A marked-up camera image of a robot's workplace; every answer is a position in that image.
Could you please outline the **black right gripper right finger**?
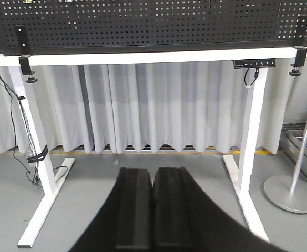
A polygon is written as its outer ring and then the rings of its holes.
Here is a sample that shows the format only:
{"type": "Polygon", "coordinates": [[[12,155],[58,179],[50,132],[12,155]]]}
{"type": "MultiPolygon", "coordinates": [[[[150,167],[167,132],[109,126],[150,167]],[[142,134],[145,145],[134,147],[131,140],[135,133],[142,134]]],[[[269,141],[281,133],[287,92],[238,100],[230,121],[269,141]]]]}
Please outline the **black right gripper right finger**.
{"type": "Polygon", "coordinates": [[[186,193],[184,168],[161,167],[153,185],[154,249],[194,249],[186,193]]]}

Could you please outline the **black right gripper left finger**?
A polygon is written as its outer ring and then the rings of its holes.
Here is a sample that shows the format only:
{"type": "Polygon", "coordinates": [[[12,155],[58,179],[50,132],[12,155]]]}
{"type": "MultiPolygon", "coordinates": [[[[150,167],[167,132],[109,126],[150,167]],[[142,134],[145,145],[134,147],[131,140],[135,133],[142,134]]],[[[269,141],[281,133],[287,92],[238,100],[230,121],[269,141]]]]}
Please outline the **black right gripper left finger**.
{"type": "Polygon", "coordinates": [[[146,169],[124,169],[116,249],[151,248],[151,179],[146,169]]]}

